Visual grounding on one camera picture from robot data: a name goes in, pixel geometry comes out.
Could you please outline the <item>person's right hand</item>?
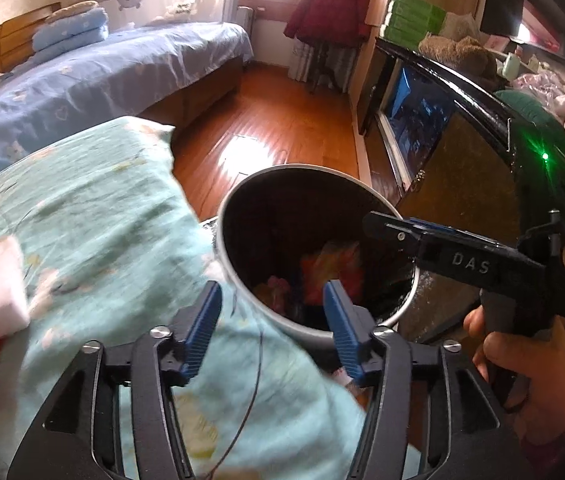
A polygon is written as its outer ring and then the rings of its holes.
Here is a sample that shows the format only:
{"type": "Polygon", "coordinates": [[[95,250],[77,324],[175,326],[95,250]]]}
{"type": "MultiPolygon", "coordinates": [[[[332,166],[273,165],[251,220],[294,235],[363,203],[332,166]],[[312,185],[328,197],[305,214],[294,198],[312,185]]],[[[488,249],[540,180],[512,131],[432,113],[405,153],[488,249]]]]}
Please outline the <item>person's right hand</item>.
{"type": "Polygon", "coordinates": [[[464,330],[479,341],[473,364],[489,379],[490,364],[529,379],[528,393],[515,404],[513,424],[520,439],[545,445],[565,433],[565,328],[554,318],[548,340],[537,340],[485,329],[484,309],[470,311],[464,330]]]}

